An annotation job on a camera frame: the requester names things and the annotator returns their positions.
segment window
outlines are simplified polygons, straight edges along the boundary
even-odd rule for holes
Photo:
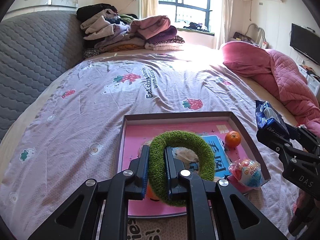
[[[210,0],[159,0],[158,14],[172,22],[202,23],[208,27]]]

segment candy bag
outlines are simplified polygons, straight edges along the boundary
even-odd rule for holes
[[[262,184],[260,163],[250,159],[238,160],[228,167],[232,175],[243,185],[258,188]]]
[[[281,115],[268,101],[256,100],[256,120],[258,129],[269,130],[285,139],[290,138]]]

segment bedsheet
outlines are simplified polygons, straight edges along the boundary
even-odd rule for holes
[[[298,189],[281,176],[278,155],[257,142],[254,100],[269,100],[285,121],[295,125],[295,120],[257,83],[222,66],[216,53],[202,49],[198,53],[107,53],[82,62],[48,87],[0,145],[1,158],[12,156],[0,187],[0,212],[15,237],[27,239],[86,179],[101,181],[113,176],[124,114],[184,111],[236,114],[256,142],[272,177],[248,198],[289,236],[291,206]],[[184,108],[186,99],[199,99],[203,107]],[[96,143],[102,148],[91,154],[90,147]],[[136,237],[140,234],[141,239],[156,239],[157,235],[160,239],[187,239],[185,216],[129,223],[139,228]],[[130,227],[128,235],[133,236]]]

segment screw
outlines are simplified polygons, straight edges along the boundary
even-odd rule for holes
[[[229,182],[226,179],[220,179],[219,184],[223,187],[226,187],[229,185]]]
[[[88,187],[91,187],[93,186],[94,184],[96,184],[96,182],[93,180],[93,179],[88,179],[85,184],[88,186]]]
[[[180,174],[181,174],[183,177],[188,177],[188,176],[191,174],[191,172],[188,171],[188,170],[182,170],[182,171],[180,171]]]
[[[132,174],[133,174],[133,171],[132,171],[132,170],[125,170],[125,171],[123,172],[123,175],[126,176],[126,177],[129,177],[129,176],[131,176]]]

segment tv screen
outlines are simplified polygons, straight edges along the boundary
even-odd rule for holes
[[[320,37],[313,32],[292,24],[290,46],[320,65]]]

